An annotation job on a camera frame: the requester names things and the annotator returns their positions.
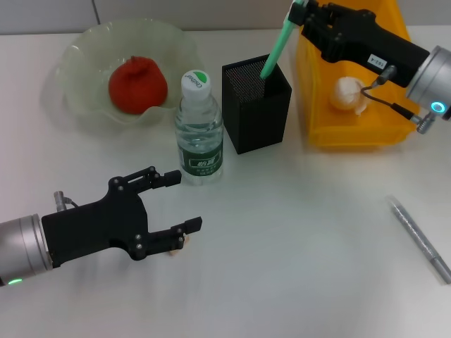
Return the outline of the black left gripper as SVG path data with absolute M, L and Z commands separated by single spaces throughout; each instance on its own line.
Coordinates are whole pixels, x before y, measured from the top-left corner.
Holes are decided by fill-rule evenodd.
M 124 250 L 134 261 L 181 250 L 185 237 L 201 230 L 202 218 L 148 233 L 147 212 L 138 196 L 149 189 L 172 187 L 181 180 L 179 170 L 160 174 L 150 166 L 111 179 L 106 195 L 99 201 L 44 216 L 42 227 L 52 266 L 58 268 L 110 248 Z

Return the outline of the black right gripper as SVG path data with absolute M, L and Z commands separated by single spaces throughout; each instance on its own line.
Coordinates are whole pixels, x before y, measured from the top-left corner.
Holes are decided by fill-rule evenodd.
M 302 35 L 329 63 L 350 61 L 380 75 L 396 68 L 391 82 L 405 88 L 430 52 L 382 28 L 376 14 L 318 1 L 294 1 L 288 20 L 303 26 Z

